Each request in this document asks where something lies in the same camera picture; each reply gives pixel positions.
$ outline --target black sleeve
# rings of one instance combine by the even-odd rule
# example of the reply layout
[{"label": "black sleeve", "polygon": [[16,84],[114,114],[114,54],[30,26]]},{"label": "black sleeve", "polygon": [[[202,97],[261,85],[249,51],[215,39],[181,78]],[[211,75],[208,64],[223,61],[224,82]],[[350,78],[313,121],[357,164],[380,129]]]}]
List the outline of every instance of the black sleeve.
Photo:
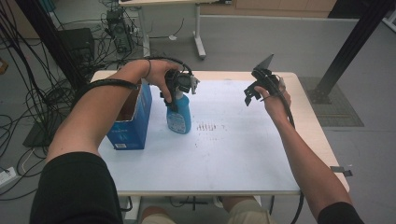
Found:
[{"label": "black sleeve", "polygon": [[334,203],[320,211],[318,224],[362,224],[355,208],[350,203]]},{"label": "black sleeve", "polygon": [[30,223],[122,223],[114,181],[105,162],[73,152],[43,169]]}]

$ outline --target white desk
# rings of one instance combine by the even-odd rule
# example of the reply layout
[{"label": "white desk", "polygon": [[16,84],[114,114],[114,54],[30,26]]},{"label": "white desk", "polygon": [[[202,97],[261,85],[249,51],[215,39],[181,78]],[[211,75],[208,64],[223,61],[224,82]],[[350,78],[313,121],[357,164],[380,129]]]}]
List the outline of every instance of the white desk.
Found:
[{"label": "white desk", "polygon": [[[97,72],[94,79],[114,71]],[[146,148],[117,151],[107,138],[99,152],[120,196],[298,194],[277,130],[263,102],[245,105],[250,72],[194,72],[201,80],[190,95],[192,127],[187,134],[167,128],[158,88]],[[338,166],[304,90],[293,73],[285,79],[297,131],[329,166]],[[347,181],[337,174],[346,190]]]},{"label": "white desk", "polygon": [[[198,49],[198,54],[201,59],[206,57],[204,45],[200,36],[200,4],[201,3],[211,3],[216,0],[131,0],[121,2],[122,7],[134,7],[137,10],[140,29],[143,35],[143,56],[150,56],[149,48],[149,36],[147,34],[145,20],[147,18],[151,19],[163,19],[165,17],[181,16],[187,15],[195,18],[195,31],[193,32],[196,47]],[[185,8],[182,6],[195,5],[193,11],[190,8]]]}]

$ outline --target leg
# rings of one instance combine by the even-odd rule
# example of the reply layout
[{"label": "leg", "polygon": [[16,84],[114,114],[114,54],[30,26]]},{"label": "leg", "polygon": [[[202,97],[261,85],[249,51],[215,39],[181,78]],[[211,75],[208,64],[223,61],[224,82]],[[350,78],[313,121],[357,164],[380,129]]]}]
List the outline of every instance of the leg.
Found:
[{"label": "leg", "polygon": [[224,209],[230,213],[235,205],[244,200],[255,200],[253,196],[221,197]]},{"label": "leg", "polygon": [[166,213],[166,211],[157,206],[147,207],[143,211],[142,224],[176,224]]},{"label": "leg", "polygon": [[276,224],[268,211],[253,196],[222,197],[224,209],[230,213],[229,224],[261,223]]}]

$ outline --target black pole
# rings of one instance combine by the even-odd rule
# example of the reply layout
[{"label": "black pole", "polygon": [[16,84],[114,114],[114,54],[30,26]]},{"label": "black pole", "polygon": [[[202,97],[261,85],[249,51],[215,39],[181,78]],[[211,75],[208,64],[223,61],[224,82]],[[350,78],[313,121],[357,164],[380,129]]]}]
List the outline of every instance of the black pole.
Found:
[{"label": "black pole", "polygon": [[59,37],[58,31],[39,0],[16,0],[27,20],[32,24],[41,41],[46,45],[50,55],[64,72],[73,89],[79,90],[87,84],[87,80],[79,72],[66,47]]},{"label": "black pole", "polygon": [[370,35],[378,24],[382,21],[386,13],[394,4],[394,0],[375,0],[366,9],[351,34],[347,38],[343,47],[335,56],[329,69],[319,82],[317,87],[308,91],[309,98],[314,104],[329,104],[328,98],[332,88],[338,79],[347,70],[352,60],[361,50]]}]

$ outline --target blue box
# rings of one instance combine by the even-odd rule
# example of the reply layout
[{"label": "blue box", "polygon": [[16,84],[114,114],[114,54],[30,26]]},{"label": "blue box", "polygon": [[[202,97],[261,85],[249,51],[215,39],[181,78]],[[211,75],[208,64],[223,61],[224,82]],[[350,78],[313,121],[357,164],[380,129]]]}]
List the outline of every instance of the blue box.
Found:
[{"label": "blue box", "polygon": [[116,150],[144,149],[151,109],[151,90],[142,84],[132,91],[107,137]]}]

